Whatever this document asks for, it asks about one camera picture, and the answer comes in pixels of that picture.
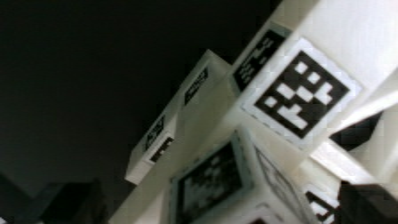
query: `white surface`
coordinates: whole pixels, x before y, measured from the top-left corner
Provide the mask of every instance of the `white surface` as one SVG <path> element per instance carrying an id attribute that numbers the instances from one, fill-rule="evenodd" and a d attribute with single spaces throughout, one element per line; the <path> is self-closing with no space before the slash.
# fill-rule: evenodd
<path id="1" fill-rule="evenodd" d="M 241 123 L 251 127 L 253 138 L 271 149 L 271 155 L 276 161 L 282 162 L 282 170 L 285 172 L 294 172 L 306 159 L 306 153 L 312 153 L 315 150 L 310 159 L 317 160 L 317 162 L 312 161 L 312 164 L 317 164 L 317 166 L 326 169 L 321 168 L 317 171 L 312 169 L 314 165 L 310 166 L 312 175 L 322 180 L 322 183 L 321 181 L 314 183 L 322 191 L 330 193 L 331 198 L 337 196 L 340 180 L 351 181 L 353 184 L 377 183 L 377 179 L 369 173 L 360 161 L 328 138 L 340 128 L 351 124 L 356 119 L 365 117 L 367 111 L 374 107 L 372 104 L 377 102 L 377 110 L 381 110 L 385 105 L 392 105 L 392 101 L 397 97 L 397 86 L 392 84 L 393 82 L 390 82 L 398 65 L 397 11 L 398 2 L 393 0 L 354 0 L 349 2 L 346 0 L 287 0 L 283 2 L 271 20 L 276 24 L 282 24 L 292 29 L 292 34 L 264 71 L 269 71 L 269 74 L 273 74 L 280 61 L 287 57 L 287 52 L 299 39 L 305 37 L 335 62 L 338 68 L 342 68 L 342 71 L 347 72 L 349 77 L 358 80 L 363 87 L 360 97 L 353 101 L 349 107 L 342 108 L 342 111 L 337 111 L 337 117 L 324 126 L 317 141 L 306 148 L 306 152 L 303 152 L 298 146 L 290 144 L 285 138 L 282 138 L 278 133 L 241 109 L 248 97 L 257 94 L 258 89 L 264 88 L 260 84 L 269 76 L 264 75 L 264 77 L 255 79 L 241 98 L 235 97 L 237 92 L 230 86 L 228 79 L 225 79 L 223 82 L 216 84 L 214 89 L 209 89 L 207 97 L 198 97 L 198 101 L 193 99 L 191 103 L 198 102 L 198 104 L 193 104 L 194 109 L 191 110 L 187 107 L 187 111 L 184 112 L 187 115 L 184 115 L 184 125 L 182 128 L 178 128 L 182 138 L 177 139 L 171 146 L 173 150 L 164 155 L 150 175 L 123 203 L 122 209 L 115 214 L 111 219 L 113 224 L 136 223 L 157 200 L 164 187 L 170 184 L 170 178 L 184 167 L 189 166 L 194 159 L 205 155 L 207 151 L 216 148 L 218 144 L 228 139 Z M 235 62 L 234 70 L 244 62 L 273 22 L 267 22 L 260 30 Z M 317 76 L 310 78 L 310 81 L 317 82 Z M 322 97 L 328 102 L 326 94 L 319 95 L 319 97 Z M 303 180 L 312 180 L 310 173 L 303 172 L 301 175 Z"/>
<path id="2" fill-rule="evenodd" d="M 322 143 L 312 158 L 342 180 L 353 184 L 377 183 L 361 163 L 331 140 Z"/>

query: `stacked boxes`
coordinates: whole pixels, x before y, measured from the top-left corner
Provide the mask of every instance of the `stacked boxes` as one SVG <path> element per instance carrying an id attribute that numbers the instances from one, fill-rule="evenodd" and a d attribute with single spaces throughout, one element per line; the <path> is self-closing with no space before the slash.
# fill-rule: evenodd
<path id="1" fill-rule="evenodd" d="M 232 69 L 223 60 L 210 62 L 212 54 L 202 59 L 178 92 L 170 152 L 113 224 L 136 223 L 159 198 L 170 200 L 155 206 L 164 212 L 154 223 L 338 222 L 342 181 L 379 183 L 383 160 L 392 156 L 388 167 L 398 161 L 392 136 L 388 157 L 361 151 L 365 144 L 386 142 L 381 125 L 353 152 L 330 139 L 398 102 L 397 6 L 285 0 Z M 370 20 L 370 15 L 385 16 Z M 154 127 L 150 139 L 162 146 Z M 239 127 L 250 134 L 235 133 Z M 367 164 L 370 155 L 377 162 Z"/>
<path id="2" fill-rule="evenodd" d="M 178 128 L 178 125 L 182 126 L 196 120 L 198 107 L 207 100 L 209 92 L 226 75 L 228 69 L 230 64 L 209 50 L 162 115 L 132 151 L 127 180 L 138 185 L 166 153 L 166 149 L 173 145 L 173 141 L 184 135 L 178 132 L 184 129 L 182 127 Z"/>

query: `qr-like code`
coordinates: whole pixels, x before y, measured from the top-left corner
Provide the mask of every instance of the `qr-like code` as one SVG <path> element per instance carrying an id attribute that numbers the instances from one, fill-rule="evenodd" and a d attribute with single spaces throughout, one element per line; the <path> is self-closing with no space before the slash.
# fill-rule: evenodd
<path id="1" fill-rule="evenodd" d="M 310 55 L 301 51 L 255 103 L 262 112 L 305 139 L 349 87 Z"/>
<path id="2" fill-rule="evenodd" d="M 198 79 L 196 79 L 196 81 L 194 81 L 194 83 L 191 85 L 191 88 L 189 88 L 187 92 L 186 92 L 186 100 L 184 100 L 186 105 L 189 104 L 191 99 L 196 96 L 196 93 L 200 91 L 200 88 L 203 86 L 203 83 L 205 83 L 207 79 L 209 79 L 209 68 L 205 68 L 203 73 L 198 76 Z"/>
<path id="3" fill-rule="evenodd" d="M 150 131 L 150 134 L 147 136 L 147 150 L 150 149 L 154 142 L 159 138 L 161 132 L 164 131 L 164 127 L 166 127 L 166 116 L 162 116 L 162 118 L 159 119 L 159 123 Z"/>
<path id="4" fill-rule="evenodd" d="M 242 187 L 239 163 L 230 143 L 178 182 L 177 223 L 193 223 Z"/>
<path id="5" fill-rule="evenodd" d="M 322 224 L 337 224 L 337 208 L 312 191 L 306 193 L 312 209 Z"/>
<path id="6" fill-rule="evenodd" d="M 258 42 L 257 48 L 253 49 L 253 52 L 234 74 L 241 91 L 244 91 L 258 75 L 260 69 L 264 68 L 266 63 L 271 60 L 283 41 L 285 37 L 273 30 L 269 30 Z"/>
<path id="7" fill-rule="evenodd" d="M 166 141 L 164 141 L 164 143 L 162 143 L 162 145 L 161 145 L 161 147 L 159 147 L 159 150 L 157 150 L 157 152 L 155 152 L 155 154 L 154 154 L 154 156 L 152 156 L 152 161 L 154 161 L 155 163 L 157 163 L 157 161 L 159 161 L 159 159 L 161 159 L 161 157 L 162 157 L 162 155 L 164 155 L 164 153 L 166 153 L 166 149 L 170 148 L 171 143 L 173 143 L 173 138 L 168 137 L 168 139 L 166 139 Z"/>

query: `white box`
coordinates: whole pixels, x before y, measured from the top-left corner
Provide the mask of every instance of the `white box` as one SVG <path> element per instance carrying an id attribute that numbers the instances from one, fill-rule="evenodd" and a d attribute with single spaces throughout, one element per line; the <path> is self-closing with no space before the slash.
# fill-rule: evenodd
<path id="1" fill-rule="evenodd" d="M 173 178 L 170 224 L 317 223 L 305 195 L 273 161 L 241 128 Z"/>
<path id="2" fill-rule="evenodd" d="M 298 4 L 290 0 L 283 2 L 235 62 L 232 79 L 241 86 L 237 72 L 246 76 L 258 71 L 257 75 L 248 75 L 255 78 L 241 96 L 244 109 L 282 138 L 310 153 L 342 126 L 365 116 L 374 105 L 370 100 L 397 93 L 397 90 L 383 91 L 381 88 L 397 73 L 398 49 L 390 46 L 397 45 L 392 36 L 398 35 L 398 25 L 390 21 L 398 15 L 392 10 L 397 7 L 393 2 L 347 4 L 340 0 L 306 1 L 305 10 L 290 16 L 287 12 Z M 370 21 L 369 15 L 376 13 L 386 16 Z M 264 60 L 262 35 L 267 35 L 273 24 L 285 26 L 292 33 L 264 67 L 257 67 Z"/>

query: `box face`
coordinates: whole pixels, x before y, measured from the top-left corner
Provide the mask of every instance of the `box face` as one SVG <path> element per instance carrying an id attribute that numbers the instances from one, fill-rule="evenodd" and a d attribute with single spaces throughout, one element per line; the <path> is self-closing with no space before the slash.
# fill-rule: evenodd
<path id="1" fill-rule="evenodd" d="M 147 150 L 150 149 L 150 147 L 154 145 L 154 142 L 159 138 L 164 128 L 166 128 L 166 115 L 161 117 L 161 119 L 157 121 L 157 125 L 148 133 L 148 136 L 147 136 Z"/>
<path id="2" fill-rule="evenodd" d="M 173 181 L 171 223 L 207 223 L 250 189 L 244 155 L 230 142 Z"/>
<path id="3" fill-rule="evenodd" d="M 241 91 L 246 90 L 246 87 L 258 75 L 260 69 L 264 68 L 264 65 L 267 64 L 280 49 L 283 41 L 285 36 L 271 29 L 264 34 L 257 47 L 234 74 Z"/>
<path id="4" fill-rule="evenodd" d="M 303 201 L 298 195 L 299 192 L 294 190 L 290 181 L 287 180 L 285 175 L 258 148 L 257 148 L 257 154 L 258 154 L 260 166 L 264 170 L 264 176 L 269 182 L 269 186 L 273 188 L 273 192 L 276 193 L 278 198 L 282 199 L 290 210 L 294 211 L 296 216 L 301 219 L 303 223 L 312 223 L 308 219 L 306 211 L 303 208 Z"/>
<path id="5" fill-rule="evenodd" d="M 244 109 L 303 148 L 358 96 L 361 87 L 335 62 L 301 39 L 276 68 L 264 71 L 260 91 Z"/>
<path id="6" fill-rule="evenodd" d="M 207 79 L 209 79 L 209 68 L 203 69 L 203 72 L 202 72 L 202 74 L 200 74 L 200 76 L 196 78 L 196 81 L 194 81 L 194 83 L 191 85 L 191 88 L 186 91 L 186 94 L 184 94 L 184 105 L 189 104 L 191 99 L 194 98 L 196 93 L 200 91 L 200 88 L 203 86 L 203 83 L 207 82 Z"/>

